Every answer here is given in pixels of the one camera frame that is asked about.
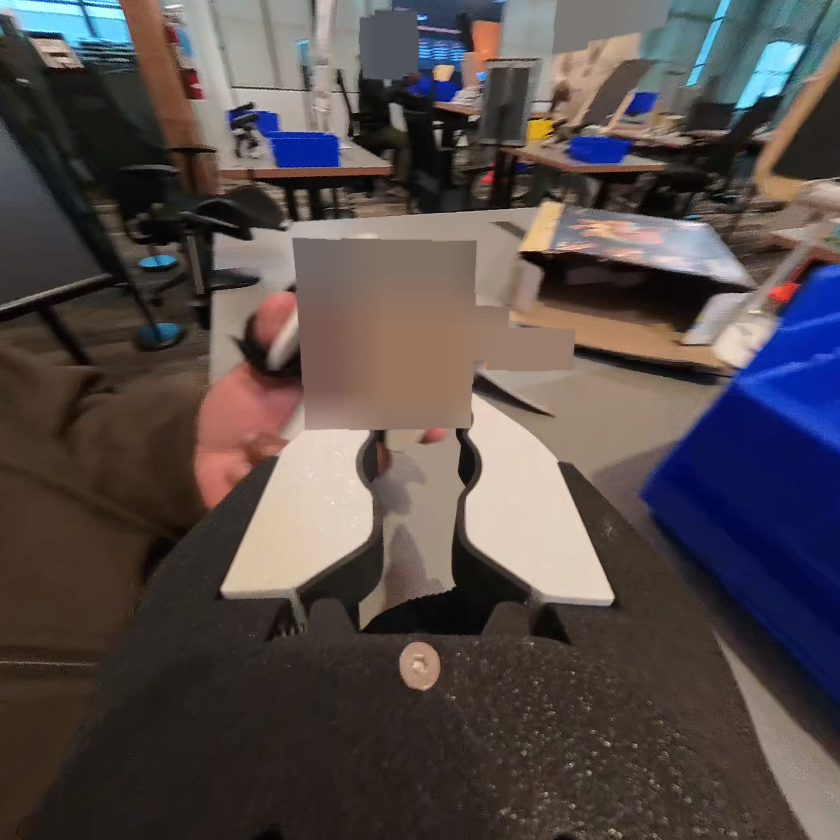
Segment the clear bottle with red cap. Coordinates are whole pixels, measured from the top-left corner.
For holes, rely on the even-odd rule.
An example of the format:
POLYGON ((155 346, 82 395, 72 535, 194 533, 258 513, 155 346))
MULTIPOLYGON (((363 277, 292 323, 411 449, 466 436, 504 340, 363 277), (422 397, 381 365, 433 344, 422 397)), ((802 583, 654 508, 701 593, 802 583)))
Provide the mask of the clear bottle with red cap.
POLYGON ((800 289, 801 282, 787 280, 766 287, 719 334, 712 346, 717 359, 729 369, 745 369, 773 337, 781 314, 800 289))

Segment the person's left hand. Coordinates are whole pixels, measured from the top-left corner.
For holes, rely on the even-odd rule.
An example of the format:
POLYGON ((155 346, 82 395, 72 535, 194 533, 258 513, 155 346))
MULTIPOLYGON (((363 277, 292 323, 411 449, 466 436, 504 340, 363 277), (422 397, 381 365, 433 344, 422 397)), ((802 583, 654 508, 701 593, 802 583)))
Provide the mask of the person's left hand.
MULTIPOLYGON (((298 313, 297 297, 282 291, 256 310, 257 340, 268 346, 298 313)), ((193 458, 196 486, 207 510, 215 508, 260 463, 287 441, 281 433, 302 402, 301 380, 267 380, 241 360, 212 385, 196 421, 193 458)))

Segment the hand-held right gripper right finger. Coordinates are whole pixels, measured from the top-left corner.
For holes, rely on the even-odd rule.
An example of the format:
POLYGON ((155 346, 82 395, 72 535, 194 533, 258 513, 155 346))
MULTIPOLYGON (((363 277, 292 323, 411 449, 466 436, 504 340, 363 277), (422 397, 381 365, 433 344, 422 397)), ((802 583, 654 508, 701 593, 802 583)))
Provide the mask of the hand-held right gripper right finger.
POLYGON ((553 453, 478 395, 460 452, 453 578, 474 602, 608 607, 613 588, 553 453))

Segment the black office chair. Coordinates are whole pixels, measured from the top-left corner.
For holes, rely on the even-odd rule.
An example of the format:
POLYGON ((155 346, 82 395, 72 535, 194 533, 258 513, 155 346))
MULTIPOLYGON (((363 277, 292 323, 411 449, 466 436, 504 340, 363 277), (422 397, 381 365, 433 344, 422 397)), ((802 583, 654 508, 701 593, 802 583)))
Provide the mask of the black office chair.
POLYGON ((183 186, 178 169, 159 163, 120 167, 115 184, 115 200, 129 240, 148 250, 178 245, 182 252, 182 273, 154 289, 153 304, 161 304, 163 292, 188 283, 195 320, 204 330, 211 327, 215 292, 252 287, 259 279, 245 269, 217 268, 216 238, 249 242, 258 229, 282 231, 287 225, 280 206, 254 184, 222 195, 193 194, 183 186))

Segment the wood-framed board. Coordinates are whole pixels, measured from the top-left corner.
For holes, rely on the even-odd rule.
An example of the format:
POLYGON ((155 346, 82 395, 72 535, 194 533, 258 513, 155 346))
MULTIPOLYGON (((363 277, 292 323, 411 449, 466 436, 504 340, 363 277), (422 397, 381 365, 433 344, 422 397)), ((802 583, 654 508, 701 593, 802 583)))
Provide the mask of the wood-framed board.
POLYGON ((836 42, 759 155, 752 181, 762 197, 787 203, 808 182, 838 178, 838 74, 836 42))

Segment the cardboard box with printed lid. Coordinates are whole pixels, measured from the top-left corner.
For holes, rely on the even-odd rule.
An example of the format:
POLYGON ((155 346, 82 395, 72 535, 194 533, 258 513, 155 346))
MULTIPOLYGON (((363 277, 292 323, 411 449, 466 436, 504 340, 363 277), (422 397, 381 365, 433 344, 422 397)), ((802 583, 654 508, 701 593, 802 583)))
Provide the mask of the cardboard box with printed lid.
POLYGON ((545 201, 518 256, 511 322, 572 329, 597 354, 730 373, 712 347, 758 287, 709 225, 545 201))

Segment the grey upright panel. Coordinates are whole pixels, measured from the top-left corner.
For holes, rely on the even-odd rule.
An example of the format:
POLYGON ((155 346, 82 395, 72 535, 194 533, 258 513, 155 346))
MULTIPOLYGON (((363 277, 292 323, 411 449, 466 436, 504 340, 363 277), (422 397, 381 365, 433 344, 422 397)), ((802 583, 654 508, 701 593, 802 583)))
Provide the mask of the grey upright panel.
POLYGON ((499 58, 487 61, 478 144, 525 145, 540 67, 540 59, 499 58))

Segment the wood-edged grey desk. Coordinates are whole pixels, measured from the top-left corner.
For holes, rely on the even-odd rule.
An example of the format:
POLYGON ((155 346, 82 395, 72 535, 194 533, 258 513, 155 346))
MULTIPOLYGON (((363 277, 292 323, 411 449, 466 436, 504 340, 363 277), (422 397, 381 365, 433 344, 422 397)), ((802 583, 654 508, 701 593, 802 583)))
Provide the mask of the wood-edged grey desk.
POLYGON ((308 198, 308 218, 323 220, 331 215, 341 216, 338 190, 358 180, 384 179, 393 172, 390 160, 362 148, 351 140, 339 144, 339 164, 336 166, 276 166, 269 154, 257 158, 237 158, 234 153, 217 153, 216 168, 226 181, 257 182, 282 191, 287 215, 292 222, 300 219, 298 194, 308 198))
POLYGON ((582 175, 598 180, 600 186, 591 201, 591 206, 597 209, 603 209, 606 206, 612 184, 627 178, 633 180, 642 174, 660 173, 667 165, 663 161, 636 154, 627 154, 617 163, 585 163, 577 161, 568 154, 568 143, 549 145, 531 143, 522 147, 505 144, 497 148, 492 169, 491 208, 501 209, 510 206, 517 177, 516 166, 519 161, 547 167, 564 174, 582 175))

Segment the blue storage bin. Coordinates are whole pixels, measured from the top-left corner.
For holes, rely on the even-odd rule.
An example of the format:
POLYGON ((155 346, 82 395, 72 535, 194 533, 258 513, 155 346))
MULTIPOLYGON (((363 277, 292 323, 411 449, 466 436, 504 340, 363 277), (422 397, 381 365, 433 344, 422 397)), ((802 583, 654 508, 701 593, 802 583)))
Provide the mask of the blue storage bin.
POLYGON ((647 478, 689 557, 839 700, 839 274, 814 270, 647 478))

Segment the black partition panel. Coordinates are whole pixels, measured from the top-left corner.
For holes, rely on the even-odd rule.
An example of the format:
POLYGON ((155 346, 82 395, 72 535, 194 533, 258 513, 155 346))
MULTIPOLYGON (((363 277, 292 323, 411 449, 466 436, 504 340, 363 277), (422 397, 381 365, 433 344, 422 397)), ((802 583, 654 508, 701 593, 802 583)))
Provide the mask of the black partition panel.
POLYGON ((115 287, 22 146, 1 127, 1 321, 115 287))

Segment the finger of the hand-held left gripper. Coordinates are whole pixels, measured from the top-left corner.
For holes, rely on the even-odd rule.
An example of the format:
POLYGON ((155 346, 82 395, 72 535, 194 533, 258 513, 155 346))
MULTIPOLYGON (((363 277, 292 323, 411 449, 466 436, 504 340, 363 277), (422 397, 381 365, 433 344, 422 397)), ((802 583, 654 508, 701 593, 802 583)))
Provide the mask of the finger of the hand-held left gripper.
POLYGON ((554 413, 549 408, 527 398, 509 385, 505 385, 498 377, 491 375, 491 371, 478 371, 476 373, 476 393, 490 396, 530 413, 544 417, 554 417, 554 413))

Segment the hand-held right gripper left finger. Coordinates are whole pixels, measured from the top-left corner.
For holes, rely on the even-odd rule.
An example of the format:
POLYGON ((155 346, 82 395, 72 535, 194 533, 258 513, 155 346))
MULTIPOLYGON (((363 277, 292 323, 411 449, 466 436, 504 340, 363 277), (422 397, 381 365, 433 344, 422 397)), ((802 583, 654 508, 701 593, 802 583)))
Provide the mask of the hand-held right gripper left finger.
POLYGON ((376 436, 305 430, 280 452, 220 587, 227 600, 361 601, 384 564, 376 436))

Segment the blue plastic bin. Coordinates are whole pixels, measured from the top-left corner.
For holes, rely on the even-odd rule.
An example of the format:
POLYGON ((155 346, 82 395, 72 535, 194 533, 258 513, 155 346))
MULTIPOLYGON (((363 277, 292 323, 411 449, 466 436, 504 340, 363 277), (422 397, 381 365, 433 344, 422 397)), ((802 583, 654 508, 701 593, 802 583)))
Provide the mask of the blue plastic bin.
POLYGON ((341 143, 334 133, 275 131, 267 135, 280 169, 333 169, 341 166, 341 143))
POLYGON ((227 122, 233 134, 238 137, 245 137, 252 133, 259 133, 263 137, 268 137, 272 133, 281 131, 279 115, 271 111, 257 109, 252 101, 228 110, 227 122))
POLYGON ((574 161, 585 165, 618 165, 630 154, 634 142, 611 135, 574 136, 566 153, 574 161))

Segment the wooden post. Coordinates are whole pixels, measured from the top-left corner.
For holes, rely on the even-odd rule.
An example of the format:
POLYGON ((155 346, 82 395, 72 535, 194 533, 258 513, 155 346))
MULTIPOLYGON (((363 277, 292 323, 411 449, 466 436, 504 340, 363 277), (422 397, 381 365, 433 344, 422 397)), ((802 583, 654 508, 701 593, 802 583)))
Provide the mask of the wooden post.
POLYGON ((191 100, 186 95, 175 58, 168 22, 157 1, 121 1, 143 83, 163 133, 170 158, 182 174, 185 189, 215 195, 217 169, 209 154, 190 155, 181 148, 204 146, 191 100))

